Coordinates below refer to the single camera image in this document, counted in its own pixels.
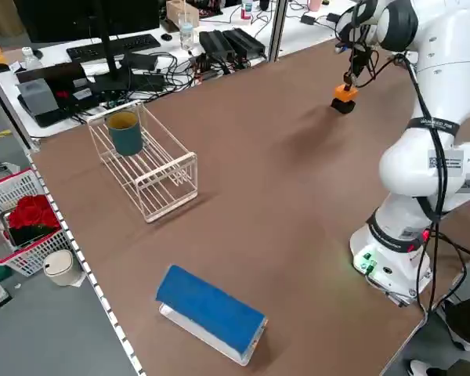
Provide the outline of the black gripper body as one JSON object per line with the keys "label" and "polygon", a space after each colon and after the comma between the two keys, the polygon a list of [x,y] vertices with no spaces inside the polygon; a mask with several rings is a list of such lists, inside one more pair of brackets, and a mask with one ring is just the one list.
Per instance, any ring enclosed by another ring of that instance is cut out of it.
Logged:
{"label": "black gripper body", "polygon": [[350,77],[359,77],[370,62],[372,48],[366,42],[350,42],[348,47],[351,51],[348,74]]}

